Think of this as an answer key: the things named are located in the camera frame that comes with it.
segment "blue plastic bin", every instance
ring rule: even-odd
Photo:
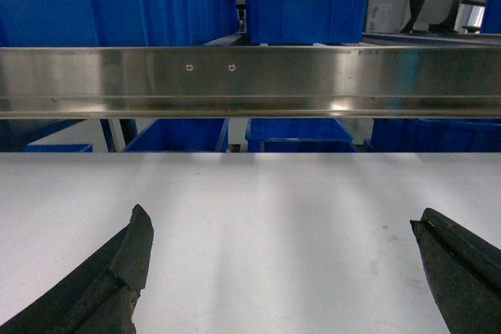
[[[481,33],[501,34],[501,0],[485,0]]]
[[[155,120],[124,152],[218,152],[228,148],[227,119]]]
[[[238,31],[239,22],[236,12],[236,0],[212,0],[214,17],[212,39],[234,34]]]
[[[357,43],[367,0],[246,0],[253,44]]]
[[[247,150],[258,152],[348,151],[351,135],[336,119],[250,119]]]
[[[374,152],[501,152],[501,120],[375,119]]]
[[[25,153],[92,153],[92,144],[25,145]]]
[[[213,32],[211,0],[0,0],[9,47],[198,45]]]
[[[264,141],[265,153],[357,153],[355,146],[348,141]]]

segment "blue storage bin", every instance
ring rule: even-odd
[[[293,141],[273,140],[262,144],[265,153],[357,153],[355,146],[348,141]]]
[[[124,152],[225,152],[227,119],[159,119],[135,137]]]
[[[92,153],[92,144],[25,145],[25,153]]]
[[[375,119],[366,145],[385,153],[501,152],[501,121]]]
[[[253,44],[356,43],[367,0],[246,0]]]
[[[9,47],[198,45],[213,34],[210,0],[0,0]]]
[[[212,0],[212,10],[214,17],[214,35],[212,39],[234,34],[238,31],[236,0]]]
[[[346,150],[346,145],[333,142],[351,143],[351,135],[336,119],[250,119],[245,139],[250,153]]]
[[[501,0],[485,0],[481,33],[501,34]]]

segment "metal shelf beam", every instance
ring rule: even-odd
[[[501,117],[501,46],[468,41],[0,48],[0,118]]]

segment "white shelf surface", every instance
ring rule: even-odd
[[[446,334],[409,220],[501,247],[501,154],[0,155],[0,323],[140,203],[138,333]]]

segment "stainless steel rail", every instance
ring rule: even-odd
[[[501,46],[0,48],[0,118],[501,117]]]

